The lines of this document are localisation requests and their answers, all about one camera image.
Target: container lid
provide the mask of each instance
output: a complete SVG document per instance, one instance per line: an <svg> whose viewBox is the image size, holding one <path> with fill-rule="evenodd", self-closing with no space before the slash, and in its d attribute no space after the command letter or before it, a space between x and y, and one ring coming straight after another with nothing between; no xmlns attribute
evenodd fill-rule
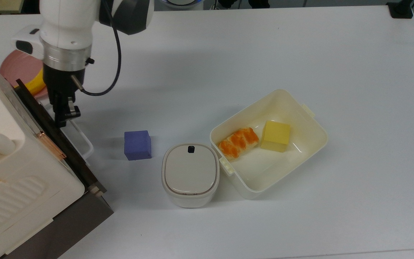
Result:
<svg viewBox="0 0 414 259"><path fill-rule="evenodd" d="M167 186L175 193L200 195L217 179L217 159L204 144L179 144L169 149L164 163Z"/></svg>

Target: food storage box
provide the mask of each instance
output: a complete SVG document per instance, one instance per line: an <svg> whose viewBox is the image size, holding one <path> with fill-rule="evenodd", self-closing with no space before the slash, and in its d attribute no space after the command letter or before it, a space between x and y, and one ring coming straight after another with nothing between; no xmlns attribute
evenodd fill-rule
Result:
<svg viewBox="0 0 414 259"><path fill-rule="evenodd" d="M261 149L260 143L235 160L228 161L218 149L223 139L240 128L251 127L260 142L266 121L289 124L290 140L283 153ZM303 108L285 90L275 90L241 110L210 133L210 142L220 159L220 168L246 199L256 198L279 182L327 144L325 130L313 113Z"/></svg>

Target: bread roll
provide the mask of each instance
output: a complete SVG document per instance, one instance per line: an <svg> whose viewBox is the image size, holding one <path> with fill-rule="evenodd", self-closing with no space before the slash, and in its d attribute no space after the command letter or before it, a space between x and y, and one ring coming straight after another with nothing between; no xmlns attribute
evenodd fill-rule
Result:
<svg viewBox="0 0 414 259"><path fill-rule="evenodd" d="M218 144L218 148L228 160L234 160L243 152L258 144L258 136L252 128L242 128Z"/></svg>

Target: black cable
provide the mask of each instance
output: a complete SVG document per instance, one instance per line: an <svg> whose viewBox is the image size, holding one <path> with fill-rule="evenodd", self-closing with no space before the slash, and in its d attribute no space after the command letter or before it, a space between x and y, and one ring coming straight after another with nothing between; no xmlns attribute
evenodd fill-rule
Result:
<svg viewBox="0 0 414 259"><path fill-rule="evenodd" d="M102 5L105 7L106 13L108 14L108 18L110 19L110 25L113 28L113 31L115 33L115 38L116 38L116 46L118 49L118 68L116 71L116 76L115 76L115 80L113 80L112 84L110 85L110 87L108 87L107 90L104 90L101 93L91 93L91 92L87 92L84 89L81 89L80 91L85 93L86 95L91 95L91 96L100 96L100 95L105 95L108 92L110 92L113 87L116 85L116 82L119 79L119 74L120 74L120 65L121 65L121 49L120 49L120 42L119 42L119 36L118 36L118 31L116 30L115 24L113 23L113 17L111 16L111 11L110 8L108 7L108 4L106 3L105 0L102 0Z"/></svg>

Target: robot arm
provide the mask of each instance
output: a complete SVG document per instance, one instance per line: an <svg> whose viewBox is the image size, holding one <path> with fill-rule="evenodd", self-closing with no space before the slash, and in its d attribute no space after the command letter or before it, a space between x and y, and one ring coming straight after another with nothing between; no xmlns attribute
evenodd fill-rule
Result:
<svg viewBox="0 0 414 259"><path fill-rule="evenodd" d="M86 65L93 64L94 21L130 35L145 30L153 10L154 0L40 1L41 27L23 29L13 38L13 45L43 60L43 79L56 126L64 127L66 120L81 115L74 105L75 92L84 82Z"/></svg>

